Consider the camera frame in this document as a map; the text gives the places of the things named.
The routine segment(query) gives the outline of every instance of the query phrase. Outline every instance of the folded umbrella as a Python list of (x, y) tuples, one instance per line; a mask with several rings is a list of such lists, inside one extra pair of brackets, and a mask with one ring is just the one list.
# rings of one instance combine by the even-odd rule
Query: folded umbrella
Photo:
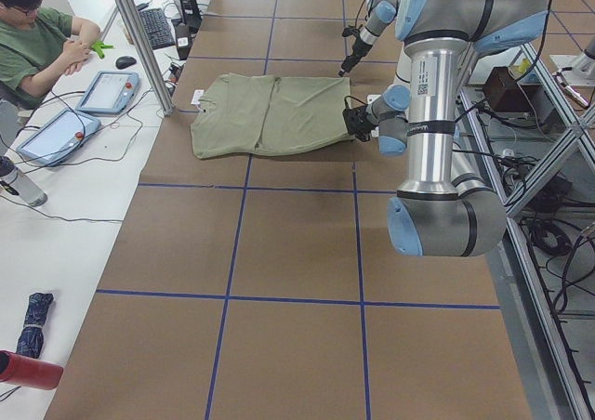
[(54, 296), (51, 293), (34, 293), (29, 296), (29, 307), (17, 344), (19, 355), (39, 358), (41, 347), (44, 345), (44, 334), (41, 329), (46, 323), (47, 311), (53, 300)]

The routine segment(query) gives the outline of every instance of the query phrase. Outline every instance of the black computer mouse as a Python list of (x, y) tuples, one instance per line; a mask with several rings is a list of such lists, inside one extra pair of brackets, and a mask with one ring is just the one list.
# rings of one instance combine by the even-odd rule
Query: black computer mouse
[(126, 67), (130, 67), (137, 63), (137, 60), (131, 56), (121, 56), (120, 58), (115, 60), (115, 67), (118, 70), (125, 69)]

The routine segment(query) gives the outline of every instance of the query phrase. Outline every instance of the red cylinder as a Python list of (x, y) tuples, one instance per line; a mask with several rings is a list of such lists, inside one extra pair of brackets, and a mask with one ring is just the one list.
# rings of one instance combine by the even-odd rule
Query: red cylinder
[(57, 364), (0, 350), (0, 382), (50, 390), (58, 386), (63, 372)]

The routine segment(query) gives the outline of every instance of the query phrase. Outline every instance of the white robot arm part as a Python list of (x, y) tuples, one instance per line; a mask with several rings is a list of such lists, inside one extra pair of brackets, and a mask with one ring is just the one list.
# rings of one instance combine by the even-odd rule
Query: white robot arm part
[[(380, 125), (380, 136), (384, 132), (393, 138), (396, 149), (391, 154), (407, 151), (407, 179), (388, 205), (390, 238), (398, 252), (476, 256), (501, 240), (506, 227), (502, 203), (464, 155), (453, 152), (456, 70), (469, 44), (483, 56), (537, 38), (546, 23), (547, 4), (397, 0), (396, 37), (411, 59), (408, 119), (404, 92), (397, 85), (389, 87), (380, 102), (357, 112), (346, 110), (344, 116), (351, 133), (363, 125)], [(387, 118), (377, 118), (379, 114)]]

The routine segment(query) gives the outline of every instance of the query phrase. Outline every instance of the beige cloth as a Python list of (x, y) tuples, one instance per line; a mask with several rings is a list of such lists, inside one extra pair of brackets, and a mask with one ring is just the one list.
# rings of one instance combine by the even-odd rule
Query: beige cloth
[(349, 93), (348, 78), (221, 75), (192, 123), (194, 155), (288, 155), (349, 139), (342, 117)]

